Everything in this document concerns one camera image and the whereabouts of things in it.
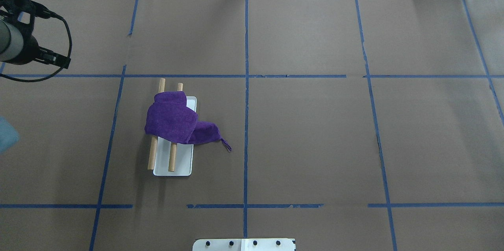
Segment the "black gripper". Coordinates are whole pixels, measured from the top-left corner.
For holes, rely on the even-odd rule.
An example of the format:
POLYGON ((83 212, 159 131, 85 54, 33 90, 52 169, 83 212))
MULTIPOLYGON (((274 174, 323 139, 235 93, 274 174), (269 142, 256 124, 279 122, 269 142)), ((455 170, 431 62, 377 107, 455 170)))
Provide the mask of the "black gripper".
POLYGON ((32 0, 0 0, 0 3, 2 62, 21 66, 36 61, 45 65, 69 67, 71 47, 67 55, 58 54, 41 47, 33 36, 36 18, 56 18, 65 25, 70 41, 70 27, 62 16, 32 0))

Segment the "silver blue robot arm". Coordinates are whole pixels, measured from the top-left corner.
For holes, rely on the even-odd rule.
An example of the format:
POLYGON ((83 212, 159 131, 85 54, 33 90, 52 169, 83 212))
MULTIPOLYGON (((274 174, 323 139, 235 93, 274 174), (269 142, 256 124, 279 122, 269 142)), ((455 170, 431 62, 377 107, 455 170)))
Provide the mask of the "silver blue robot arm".
POLYGON ((21 83, 43 82, 70 66, 73 43, 69 24, 63 16, 32 0, 0 0, 0 6, 1 62, 23 66, 36 61, 58 67, 55 72, 38 79, 21 79, 1 74, 2 78, 21 83), (36 18, 55 18, 63 22, 69 41, 67 55, 58 54, 39 45, 33 36, 36 18))

